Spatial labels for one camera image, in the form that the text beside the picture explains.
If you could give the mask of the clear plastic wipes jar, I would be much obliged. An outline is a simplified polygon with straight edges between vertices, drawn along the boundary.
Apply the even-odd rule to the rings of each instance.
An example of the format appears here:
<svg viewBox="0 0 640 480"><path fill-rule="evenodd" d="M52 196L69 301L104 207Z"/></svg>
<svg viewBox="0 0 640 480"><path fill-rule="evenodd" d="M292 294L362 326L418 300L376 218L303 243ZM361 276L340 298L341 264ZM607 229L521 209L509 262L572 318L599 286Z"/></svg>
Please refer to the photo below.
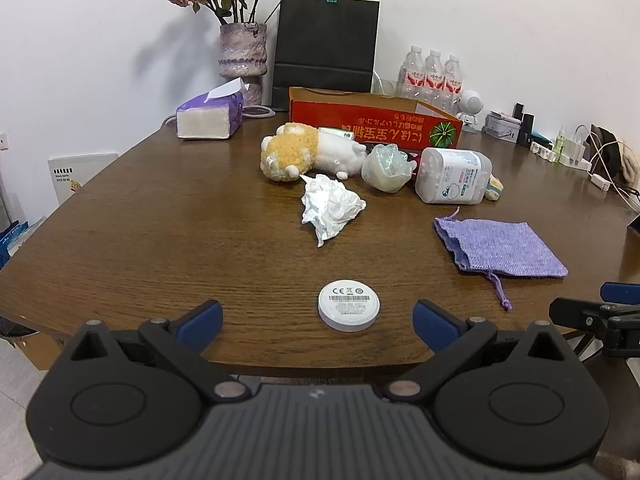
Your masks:
<svg viewBox="0 0 640 480"><path fill-rule="evenodd" d="M476 205L484 196L492 163L484 154L458 148L424 148L416 194L426 204Z"/></svg>

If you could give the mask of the middle water bottle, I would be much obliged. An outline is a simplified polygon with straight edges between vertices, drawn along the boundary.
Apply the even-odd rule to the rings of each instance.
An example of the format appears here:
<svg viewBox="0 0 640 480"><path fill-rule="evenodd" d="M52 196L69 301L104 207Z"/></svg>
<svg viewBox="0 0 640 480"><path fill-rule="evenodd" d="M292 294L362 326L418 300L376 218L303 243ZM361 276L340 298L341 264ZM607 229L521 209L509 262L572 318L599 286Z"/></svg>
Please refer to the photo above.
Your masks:
<svg viewBox="0 0 640 480"><path fill-rule="evenodd" d="M444 66L440 52L431 50L424 61L424 99L432 105L439 102L442 88L444 88Z"/></svg>

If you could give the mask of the iridescent plastic flower cup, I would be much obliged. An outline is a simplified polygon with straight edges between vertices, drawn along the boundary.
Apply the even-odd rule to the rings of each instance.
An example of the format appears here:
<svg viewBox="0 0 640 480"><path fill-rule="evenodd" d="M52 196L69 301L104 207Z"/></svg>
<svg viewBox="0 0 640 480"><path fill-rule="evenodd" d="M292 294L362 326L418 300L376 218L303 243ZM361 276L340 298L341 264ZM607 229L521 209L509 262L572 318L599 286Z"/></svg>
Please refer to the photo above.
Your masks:
<svg viewBox="0 0 640 480"><path fill-rule="evenodd" d="M395 194L411 180L417 166L396 144L378 144L367 154L361 177L372 188Z"/></svg>

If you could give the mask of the white power strip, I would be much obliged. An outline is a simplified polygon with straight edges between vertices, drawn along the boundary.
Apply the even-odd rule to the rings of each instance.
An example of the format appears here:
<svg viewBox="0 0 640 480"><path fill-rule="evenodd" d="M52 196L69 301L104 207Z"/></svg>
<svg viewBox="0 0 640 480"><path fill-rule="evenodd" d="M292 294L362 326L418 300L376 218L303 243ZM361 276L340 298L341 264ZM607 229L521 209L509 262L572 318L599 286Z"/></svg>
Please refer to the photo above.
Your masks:
<svg viewBox="0 0 640 480"><path fill-rule="evenodd" d="M552 162L552 164L560 164L564 167L577 169L580 171L589 171L591 169L591 164L587 159L571 159L562 153L557 153L555 151L549 150L548 148L541 144L538 144L537 142L533 142L532 144L530 144L529 151L531 151L539 158L546 160L547 162Z"/></svg>

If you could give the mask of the white tissue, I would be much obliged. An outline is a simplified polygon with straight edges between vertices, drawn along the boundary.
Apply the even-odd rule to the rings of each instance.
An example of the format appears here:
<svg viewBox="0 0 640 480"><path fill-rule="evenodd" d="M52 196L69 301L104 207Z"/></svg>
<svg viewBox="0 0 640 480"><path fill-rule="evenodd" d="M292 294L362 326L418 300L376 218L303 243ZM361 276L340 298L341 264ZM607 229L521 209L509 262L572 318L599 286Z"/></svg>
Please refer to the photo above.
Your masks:
<svg viewBox="0 0 640 480"><path fill-rule="evenodd" d="M302 177L305 192L302 197L304 210L301 224L311 224L317 237L318 247L336 237L349 221L354 220L367 203L357 193L324 174L317 177Z"/></svg>

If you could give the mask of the left water bottle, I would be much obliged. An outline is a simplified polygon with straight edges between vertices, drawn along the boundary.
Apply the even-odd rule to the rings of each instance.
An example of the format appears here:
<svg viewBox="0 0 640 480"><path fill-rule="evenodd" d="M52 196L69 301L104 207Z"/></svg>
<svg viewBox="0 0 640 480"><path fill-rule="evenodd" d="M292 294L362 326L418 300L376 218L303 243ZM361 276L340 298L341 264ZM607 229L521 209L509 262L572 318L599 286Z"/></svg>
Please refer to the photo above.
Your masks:
<svg viewBox="0 0 640 480"><path fill-rule="evenodd" d="M396 94L406 99L419 99L424 87L424 78L422 48L412 46L400 66Z"/></svg>

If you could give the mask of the yellow eraser block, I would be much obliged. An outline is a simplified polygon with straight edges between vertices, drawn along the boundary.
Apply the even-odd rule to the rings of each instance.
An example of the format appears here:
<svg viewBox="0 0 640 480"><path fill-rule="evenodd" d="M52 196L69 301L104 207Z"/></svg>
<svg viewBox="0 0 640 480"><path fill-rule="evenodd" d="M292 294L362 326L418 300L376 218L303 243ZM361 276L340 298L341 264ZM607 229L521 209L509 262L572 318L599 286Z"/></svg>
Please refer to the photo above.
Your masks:
<svg viewBox="0 0 640 480"><path fill-rule="evenodd" d="M496 202L503 193L504 186L502 182L493 174L489 176L484 197L490 202Z"/></svg>

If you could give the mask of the white round disc device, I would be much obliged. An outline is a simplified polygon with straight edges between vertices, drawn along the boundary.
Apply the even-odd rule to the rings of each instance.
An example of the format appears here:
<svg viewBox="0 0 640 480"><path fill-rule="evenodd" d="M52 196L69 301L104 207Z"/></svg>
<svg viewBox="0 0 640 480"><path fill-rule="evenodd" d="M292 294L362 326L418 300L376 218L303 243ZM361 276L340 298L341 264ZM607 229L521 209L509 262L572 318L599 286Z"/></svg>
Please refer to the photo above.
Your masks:
<svg viewBox="0 0 640 480"><path fill-rule="evenodd" d="M318 296L318 313L327 326L344 333L357 333L370 327L380 313L376 292L355 280L326 284Z"/></svg>

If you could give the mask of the water bottle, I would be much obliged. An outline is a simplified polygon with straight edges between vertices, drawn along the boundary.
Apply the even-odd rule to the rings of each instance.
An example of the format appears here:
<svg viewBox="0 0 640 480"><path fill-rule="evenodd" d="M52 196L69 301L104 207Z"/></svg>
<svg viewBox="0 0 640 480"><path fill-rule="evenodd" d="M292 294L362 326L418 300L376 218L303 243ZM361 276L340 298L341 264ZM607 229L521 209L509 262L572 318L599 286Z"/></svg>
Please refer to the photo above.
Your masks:
<svg viewBox="0 0 640 480"><path fill-rule="evenodd" d="M452 54L444 65L444 88L442 88L442 96L444 97L442 102L445 110L450 114L454 114L458 105L462 82L460 58Z"/></svg>
<svg viewBox="0 0 640 480"><path fill-rule="evenodd" d="M442 88L444 88L444 66L440 52L431 50L424 61L424 99L432 105L439 102Z"/></svg>
<svg viewBox="0 0 640 480"><path fill-rule="evenodd" d="M422 48L412 46L400 66L396 94L406 99L419 99L424 87L424 78Z"/></svg>

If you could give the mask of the purple ceramic vase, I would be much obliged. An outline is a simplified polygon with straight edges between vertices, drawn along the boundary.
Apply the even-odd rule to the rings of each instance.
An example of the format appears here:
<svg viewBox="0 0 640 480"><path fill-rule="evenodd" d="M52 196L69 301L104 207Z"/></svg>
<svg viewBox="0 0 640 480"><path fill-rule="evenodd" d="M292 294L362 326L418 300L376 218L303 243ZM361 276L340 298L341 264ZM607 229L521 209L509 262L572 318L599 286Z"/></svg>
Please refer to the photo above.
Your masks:
<svg viewBox="0 0 640 480"><path fill-rule="evenodd" d="M241 78L244 102L262 104L262 76L267 73L267 25L231 23L220 26L219 75Z"/></svg>

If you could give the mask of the small tin box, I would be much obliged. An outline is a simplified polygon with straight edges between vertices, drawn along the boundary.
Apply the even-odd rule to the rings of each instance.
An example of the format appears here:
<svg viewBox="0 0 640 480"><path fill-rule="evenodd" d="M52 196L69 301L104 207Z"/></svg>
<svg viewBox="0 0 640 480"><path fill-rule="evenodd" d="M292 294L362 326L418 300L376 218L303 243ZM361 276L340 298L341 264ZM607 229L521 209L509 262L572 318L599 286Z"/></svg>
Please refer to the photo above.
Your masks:
<svg viewBox="0 0 640 480"><path fill-rule="evenodd" d="M485 117L483 132L498 140L516 143L521 123L519 119L491 110Z"/></svg>

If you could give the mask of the purple woven pouch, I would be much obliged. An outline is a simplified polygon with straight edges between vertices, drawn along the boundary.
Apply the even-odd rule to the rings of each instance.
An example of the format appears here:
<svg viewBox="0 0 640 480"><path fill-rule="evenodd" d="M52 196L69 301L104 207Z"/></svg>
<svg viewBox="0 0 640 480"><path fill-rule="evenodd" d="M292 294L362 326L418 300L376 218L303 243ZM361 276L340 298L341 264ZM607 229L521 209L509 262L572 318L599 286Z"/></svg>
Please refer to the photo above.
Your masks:
<svg viewBox="0 0 640 480"><path fill-rule="evenodd" d="M459 220L457 208L434 220L434 230L456 267L483 275L494 286L500 306L512 310L501 278L566 278L568 270L526 223L489 219Z"/></svg>

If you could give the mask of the black paper bag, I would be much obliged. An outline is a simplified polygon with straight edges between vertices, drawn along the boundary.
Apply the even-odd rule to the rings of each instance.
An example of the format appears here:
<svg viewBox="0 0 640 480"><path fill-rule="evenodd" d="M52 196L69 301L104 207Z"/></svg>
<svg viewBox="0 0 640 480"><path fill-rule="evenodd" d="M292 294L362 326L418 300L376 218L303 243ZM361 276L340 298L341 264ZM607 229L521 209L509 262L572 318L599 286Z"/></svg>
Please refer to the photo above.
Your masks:
<svg viewBox="0 0 640 480"><path fill-rule="evenodd" d="M288 110L292 87L371 89L378 14L373 0L280 0L271 106Z"/></svg>

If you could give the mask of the yellow white plush toy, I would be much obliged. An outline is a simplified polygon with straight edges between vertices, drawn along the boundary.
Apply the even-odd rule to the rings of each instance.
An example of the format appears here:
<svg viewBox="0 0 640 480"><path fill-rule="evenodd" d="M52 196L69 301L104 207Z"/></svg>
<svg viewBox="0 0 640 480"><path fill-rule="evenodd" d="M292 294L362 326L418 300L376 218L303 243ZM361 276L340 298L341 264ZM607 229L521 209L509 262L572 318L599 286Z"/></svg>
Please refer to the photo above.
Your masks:
<svg viewBox="0 0 640 480"><path fill-rule="evenodd" d="M286 122L260 144L259 167L270 180L297 181L318 171L345 181L360 173L367 147L355 140L319 132L318 128Z"/></svg>

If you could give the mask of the right water bottle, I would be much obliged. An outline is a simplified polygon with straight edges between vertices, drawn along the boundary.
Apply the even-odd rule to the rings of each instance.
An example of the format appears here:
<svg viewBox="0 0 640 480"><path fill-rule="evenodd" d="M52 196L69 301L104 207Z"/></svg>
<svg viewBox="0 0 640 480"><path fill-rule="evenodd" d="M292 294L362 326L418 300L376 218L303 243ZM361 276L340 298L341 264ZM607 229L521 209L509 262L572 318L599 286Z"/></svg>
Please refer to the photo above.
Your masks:
<svg viewBox="0 0 640 480"><path fill-rule="evenodd" d="M444 88L442 88L442 96L444 97L442 102L445 110L450 114L454 114L458 105L462 82L460 58L452 54L444 65Z"/></svg>

